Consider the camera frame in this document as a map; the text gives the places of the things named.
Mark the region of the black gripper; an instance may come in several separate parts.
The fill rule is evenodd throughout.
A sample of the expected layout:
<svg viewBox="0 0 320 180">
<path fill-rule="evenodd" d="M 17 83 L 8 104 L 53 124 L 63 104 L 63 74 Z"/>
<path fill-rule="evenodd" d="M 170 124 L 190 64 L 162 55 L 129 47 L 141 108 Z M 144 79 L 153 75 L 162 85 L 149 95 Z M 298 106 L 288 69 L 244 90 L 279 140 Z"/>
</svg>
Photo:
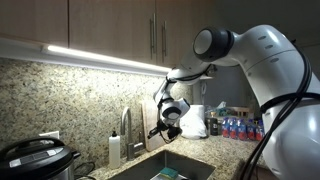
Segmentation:
<svg viewBox="0 0 320 180">
<path fill-rule="evenodd" d="M 163 136 L 163 132 L 167 132 L 167 138 Z M 156 134 L 160 134 L 160 137 L 166 144 L 173 142 L 179 134 L 182 133 L 182 129 L 174 127 L 173 125 L 166 125 L 161 120 L 157 121 L 156 127 L 149 131 L 147 138 L 151 139 Z"/>
</svg>

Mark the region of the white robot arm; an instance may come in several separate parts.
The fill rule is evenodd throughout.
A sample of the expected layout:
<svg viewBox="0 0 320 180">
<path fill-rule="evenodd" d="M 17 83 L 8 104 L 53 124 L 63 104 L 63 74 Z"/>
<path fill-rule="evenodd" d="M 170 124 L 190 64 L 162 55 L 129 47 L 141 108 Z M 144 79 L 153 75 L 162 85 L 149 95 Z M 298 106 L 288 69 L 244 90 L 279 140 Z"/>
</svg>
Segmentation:
<svg viewBox="0 0 320 180">
<path fill-rule="evenodd" d="M 176 82 L 194 84 L 212 65 L 239 65 L 262 113 L 265 136 L 238 179 L 249 180 L 262 158 L 279 180 L 320 180 L 320 81 L 303 52 L 270 25 L 243 34 L 202 29 L 154 94 L 160 118 L 148 136 L 167 131 L 172 141 L 181 132 L 175 123 L 190 105 L 173 99 L 170 89 Z"/>
</svg>

